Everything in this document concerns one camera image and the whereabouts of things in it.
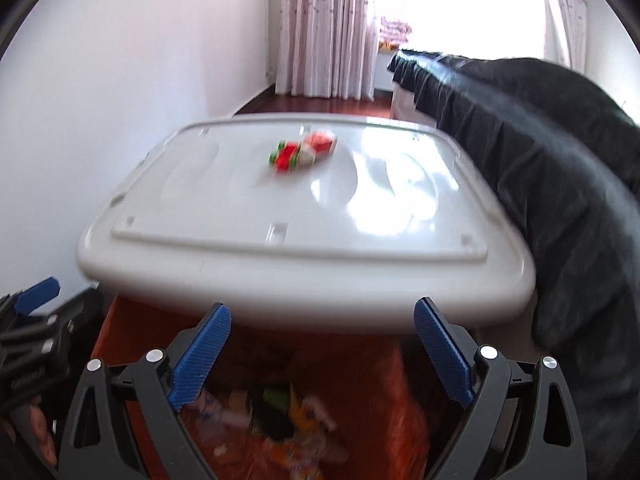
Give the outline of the person's left hand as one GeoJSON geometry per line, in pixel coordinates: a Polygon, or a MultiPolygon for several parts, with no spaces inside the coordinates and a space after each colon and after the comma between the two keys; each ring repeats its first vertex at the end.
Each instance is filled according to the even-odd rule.
{"type": "Polygon", "coordinates": [[[55,446],[48,430],[47,421],[40,408],[41,396],[36,396],[28,404],[29,427],[36,439],[38,450],[46,464],[55,467],[58,458],[55,453],[55,446]]]}

